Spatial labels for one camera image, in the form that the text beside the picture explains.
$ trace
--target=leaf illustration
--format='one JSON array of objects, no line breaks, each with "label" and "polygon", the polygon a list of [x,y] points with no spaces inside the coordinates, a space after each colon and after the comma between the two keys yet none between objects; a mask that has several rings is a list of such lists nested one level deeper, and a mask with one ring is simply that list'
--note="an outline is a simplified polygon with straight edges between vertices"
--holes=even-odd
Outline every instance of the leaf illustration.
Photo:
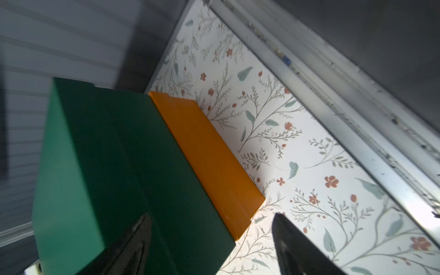
[{"label": "leaf illustration", "polygon": [[291,161],[289,163],[289,166],[290,166],[290,177],[288,178],[288,180],[290,180],[291,178],[296,176],[296,174],[298,172],[298,164],[296,164],[295,162]]},{"label": "leaf illustration", "polygon": [[373,194],[376,198],[378,199],[382,199],[382,197],[384,196],[384,191],[382,191],[382,189],[377,186],[376,184],[373,183],[369,183],[367,181],[355,178],[357,180],[359,180],[362,183],[362,186],[371,194]]},{"label": "leaf illustration", "polygon": [[403,219],[402,215],[400,215],[400,218],[398,220],[395,220],[389,227],[388,231],[385,233],[386,237],[391,237],[397,232],[399,232],[400,229],[402,229],[403,226]]},{"label": "leaf illustration", "polygon": [[244,81],[246,79],[246,77],[248,76],[250,70],[252,70],[253,67],[247,67],[246,69],[244,69],[243,71],[239,72],[237,74],[238,80],[240,81]]},{"label": "leaf illustration", "polygon": [[176,75],[179,76],[179,64],[174,63],[174,70],[176,71]]},{"label": "leaf illustration", "polygon": [[257,264],[261,264],[262,266],[265,266],[265,267],[268,268],[268,266],[265,263],[263,263],[262,261],[260,261],[260,260],[252,259],[252,262],[257,263]]},{"label": "leaf illustration", "polygon": [[261,217],[255,219],[255,223],[257,224],[257,223],[261,222],[264,219],[265,219],[265,216],[261,216]]},{"label": "leaf illustration", "polygon": [[297,100],[287,102],[286,104],[284,104],[284,107],[292,107],[296,102]]},{"label": "leaf illustration", "polygon": [[185,45],[185,46],[183,47],[182,54],[183,54],[183,55],[187,55],[189,52],[190,52],[190,46]]},{"label": "leaf illustration", "polygon": [[334,242],[333,239],[330,235],[330,233],[326,230],[326,233],[324,234],[324,248],[325,250],[327,250],[328,252],[336,252],[336,247],[334,246]]},{"label": "leaf illustration", "polygon": [[244,141],[245,140],[245,136],[246,136],[246,127],[245,127],[245,130],[242,133],[242,139],[240,141]]},{"label": "leaf illustration", "polygon": [[255,118],[254,118],[254,116],[252,115],[252,113],[251,112],[249,112],[248,110],[246,110],[246,116],[247,116],[247,118],[250,120],[250,122],[252,122],[252,125],[255,123]]},{"label": "leaf illustration", "polygon": [[363,274],[363,275],[373,275],[373,273],[371,273],[368,269],[361,268],[361,267],[358,267],[358,266],[352,267],[351,271],[356,272],[356,273],[360,273],[360,274]]},{"label": "leaf illustration", "polygon": [[269,126],[278,126],[279,125],[278,122],[273,121],[272,119],[266,120],[265,123],[266,123],[266,125],[269,125]]}]

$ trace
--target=red flower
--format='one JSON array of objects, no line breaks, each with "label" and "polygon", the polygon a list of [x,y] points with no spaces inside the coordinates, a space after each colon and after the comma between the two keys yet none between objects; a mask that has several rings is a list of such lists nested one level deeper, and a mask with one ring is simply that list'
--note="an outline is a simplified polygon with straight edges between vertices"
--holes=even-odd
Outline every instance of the red flower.
[{"label": "red flower", "polygon": [[411,237],[413,244],[411,245],[414,250],[428,251],[431,243],[425,237]]},{"label": "red flower", "polygon": [[309,198],[308,201],[311,202],[312,204],[317,204],[317,203],[319,203],[319,201],[316,199],[316,195],[309,196],[308,198]]},{"label": "red flower", "polygon": [[286,128],[287,131],[292,130],[292,127],[293,127],[293,124],[290,123],[290,122],[286,122],[286,123],[284,124],[284,128]]},{"label": "red flower", "polygon": [[279,180],[276,180],[276,182],[279,183],[280,186],[286,183],[284,180],[282,180],[282,178],[279,178]]},{"label": "red flower", "polygon": [[330,188],[330,186],[336,188],[339,183],[335,176],[330,176],[330,178],[326,176],[324,179],[326,180],[327,188]]}]

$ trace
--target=orange block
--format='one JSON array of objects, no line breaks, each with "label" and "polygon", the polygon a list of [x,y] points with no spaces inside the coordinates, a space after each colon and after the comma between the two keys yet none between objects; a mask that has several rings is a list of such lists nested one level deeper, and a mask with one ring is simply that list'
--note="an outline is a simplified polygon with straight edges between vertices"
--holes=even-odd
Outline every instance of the orange block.
[{"label": "orange block", "polygon": [[149,93],[229,232],[238,240],[264,197],[194,100]]}]

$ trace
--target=floral wallpaper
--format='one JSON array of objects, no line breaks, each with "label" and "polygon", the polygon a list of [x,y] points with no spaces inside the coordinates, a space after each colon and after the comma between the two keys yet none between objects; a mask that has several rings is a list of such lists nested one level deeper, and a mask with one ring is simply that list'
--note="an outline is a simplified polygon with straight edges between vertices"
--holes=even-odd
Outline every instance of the floral wallpaper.
[{"label": "floral wallpaper", "polygon": [[439,249],[201,1],[153,88],[195,100],[266,198],[219,275],[279,274],[277,212],[347,274],[440,274]]}]

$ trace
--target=green block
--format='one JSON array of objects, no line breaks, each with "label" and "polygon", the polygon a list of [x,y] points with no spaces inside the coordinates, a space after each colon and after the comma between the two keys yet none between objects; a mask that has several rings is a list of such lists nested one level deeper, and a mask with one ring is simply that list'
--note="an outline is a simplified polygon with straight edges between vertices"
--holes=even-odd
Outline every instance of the green block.
[{"label": "green block", "polygon": [[214,274],[235,246],[150,97],[56,78],[33,228],[45,275],[73,275],[139,216],[145,274]]}]

